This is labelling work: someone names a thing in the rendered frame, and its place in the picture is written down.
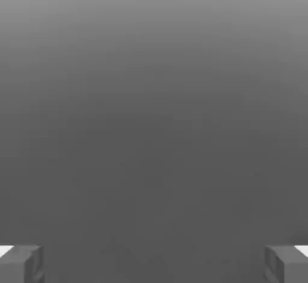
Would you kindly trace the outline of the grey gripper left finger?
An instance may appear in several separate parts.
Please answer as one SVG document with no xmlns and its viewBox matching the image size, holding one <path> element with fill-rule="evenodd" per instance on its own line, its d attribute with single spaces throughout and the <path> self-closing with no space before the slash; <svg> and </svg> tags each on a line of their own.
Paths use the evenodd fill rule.
<svg viewBox="0 0 308 283">
<path fill-rule="evenodd" d="M 45 283 L 44 247 L 0 244 L 0 283 Z"/>
</svg>

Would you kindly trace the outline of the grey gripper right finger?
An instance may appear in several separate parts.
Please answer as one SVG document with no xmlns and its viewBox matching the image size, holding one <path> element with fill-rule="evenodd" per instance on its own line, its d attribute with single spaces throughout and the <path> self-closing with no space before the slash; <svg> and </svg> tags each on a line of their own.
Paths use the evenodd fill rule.
<svg viewBox="0 0 308 283">
<path fill-rule="evenodd" d="M 265 283 L 308 283 L 308 245 L 266 246 Z"/>
</svg>

